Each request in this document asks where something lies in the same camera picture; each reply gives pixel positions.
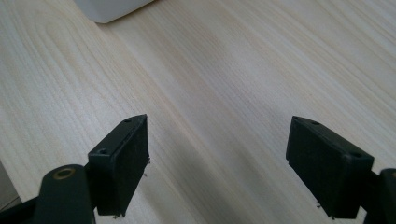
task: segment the light wood surface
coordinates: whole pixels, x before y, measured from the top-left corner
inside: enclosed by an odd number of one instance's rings
[[[285,159],[292,115],[396,167],[396,3],[158,0],[105,25],[71,0],[0,1],[0,156],[21,198],[122,119],[148,114],[151,165],[125,218],[335,220]]]

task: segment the wooden table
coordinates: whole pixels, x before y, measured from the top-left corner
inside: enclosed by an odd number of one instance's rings
[[[0,1],[0,156],[24,201],[139,114],[148,176],[99,223],[361,223],[316,208],[290,120],[396,167],[396,3],[158,0],[95,24],[71,0]]]

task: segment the white object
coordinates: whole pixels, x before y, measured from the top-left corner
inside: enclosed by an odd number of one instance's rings
[[[108,23],[125,16],[153,0],[75,0],[91,21]]]

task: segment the screw hole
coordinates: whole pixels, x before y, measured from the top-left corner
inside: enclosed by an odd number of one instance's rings
[[[69,176],[73,175],[75,171],[76,170],[74,168],[63,168],[62,170],[56,172],[53,175],[53,178],[57,180],[66,179]]]
[[[101,149],[98,150],[98,152],[99,152],[100,154],[106,154],[106,153],[107,153],[107,150],[106,150],[105,148],[101,148]]]

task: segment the wood grain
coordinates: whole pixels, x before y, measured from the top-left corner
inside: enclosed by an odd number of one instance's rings
[[[0,1],[0,156],[21,198],[122,119],[152,163],[99,223],[332,221],[288,166],[292,115],[396,164],[396,3],[158,0],[105,25],[73,1]]]

